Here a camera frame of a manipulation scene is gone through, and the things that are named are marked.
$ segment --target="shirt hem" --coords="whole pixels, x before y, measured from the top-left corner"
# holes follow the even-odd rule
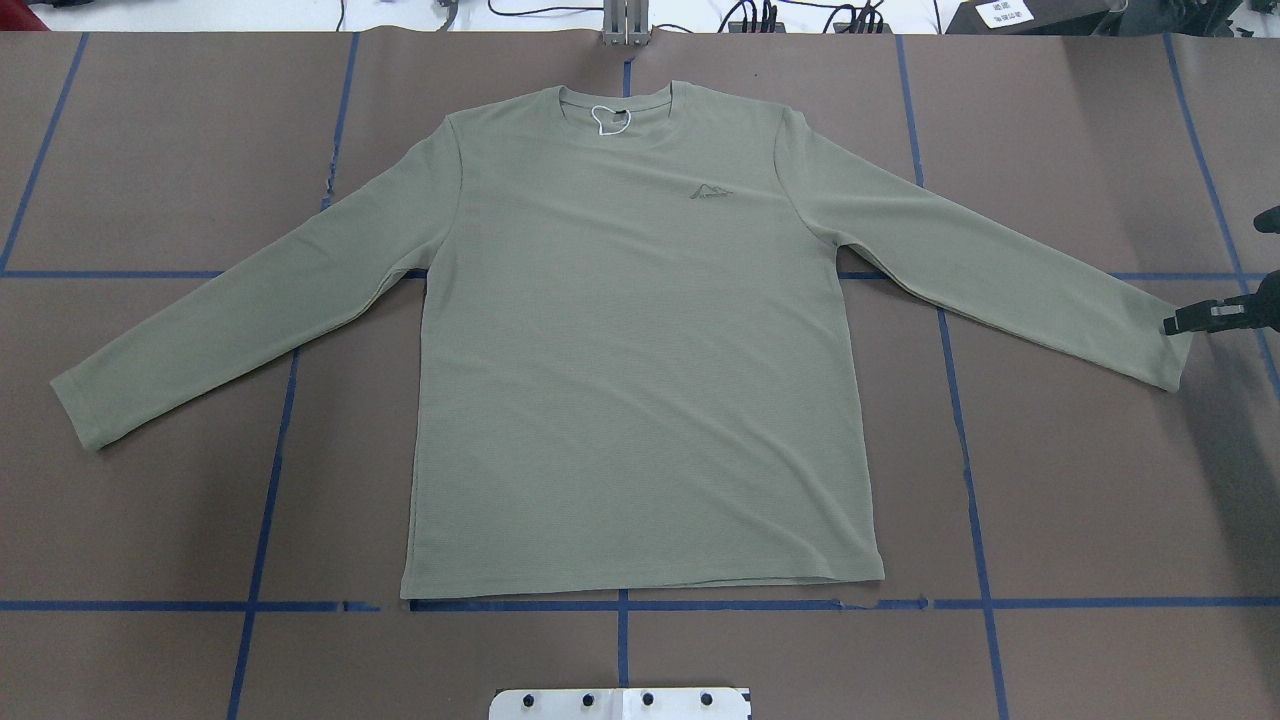
[[[687,566],[663,566],[652,570],[635,568],[575,568],[562,573],[525,575],[457,575],[411,577],[401,583],[402,600],[453,600],[497,594],[536,594],[553,592],[602,591],[618,588],[690,588],[737,585],[804,585],[883,580],[884,565],[878,555],[832,568],[822,560],[782,560],[772,562],[703,562]]]
[[[58,401],[63,404],[63,410],[67,411],[67,416],[72,420],[72,427],[76,429],[76,437],[79,438],[81,446],[84,450],[99,450],[102,445],[100,439],[100,424],[97,421],[97,415],[93,413],[93,407],[84,398],[81,392],[79,386],[76,384],[76,378],[72,377],[70,372],[63,373],[49,382],[58,395]]]

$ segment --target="white floor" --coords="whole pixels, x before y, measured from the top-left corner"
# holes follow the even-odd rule
[[[51,29],[59,31],[333,31],[338,26],[343,0],[97,0],[88,5],[55,9],[32,5],[32,10]],[[835,4],[831,0],[814,0]],[[503,12],[529,10],[548,5],[599,5],[599,0],[492,0]],[[959,6],[959,0],[938,0],[942,27]],[[399,26],[434,31],[445,13],[435,0],[346,0],[344,31],[378,26]],[[650,0],[650,24],[677,23],[698,32],[716,32],[732,0]],[[1235,27],[1276,37],[1280,18],[1248,10],[1245,0],[1231,15]],[[931,0],[884,0],[879,12],[897,33],[934,33]],[[820,32],[829,10],[800,5],[780,5],[778,20],[787,32]],[[599,29],[600,13],[556,12],[544,15],[506,18],[489,12],[486,0],[461,0],[454,31],[548,31],[564,28]]]

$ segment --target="neckline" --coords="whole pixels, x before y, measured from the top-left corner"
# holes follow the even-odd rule
[[[681,113],[684,111],[685,92],[684,82],[671,81],[657,92],[649,95],[630,95],[627,97],[614,97],[609,95],[591,95],[579,92],[566,85],[548,87],[544,91],[543,104],[547,108],[548,119],[561,129],[567,140],[572,142],[585,142],[599,146],[650,146],[668,138],[680,127]],[[621,132],[618,135],[600,135],[590,129],[580,128],[570,122],[564,115],[562,104],[575,105],[590,110],[594,105],[604,105],[612,110],[652,110],[663,105],[669,106],[666,115],[659,122],[649,126],[646,135]]]

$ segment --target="sleeve cuff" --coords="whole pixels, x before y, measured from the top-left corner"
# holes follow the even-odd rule
[[[79,386],[72,378],[72,372],[67,370],[50,380],[49,384],[58,393],[58,400],[63,404],[67,416],[72,419],[72,425],[76,428],[76,437],[79,438],[84,450],[100,450],[105,446],[106,443],[101,442],[102,432],[93,409],[84,400]]]

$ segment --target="white metal plate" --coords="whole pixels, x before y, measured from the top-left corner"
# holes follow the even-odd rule
[[[704,694],[710,705],[704,705]],[[746,688],[502,691],[489,703],[489,720],[750,720],[748,698]]]

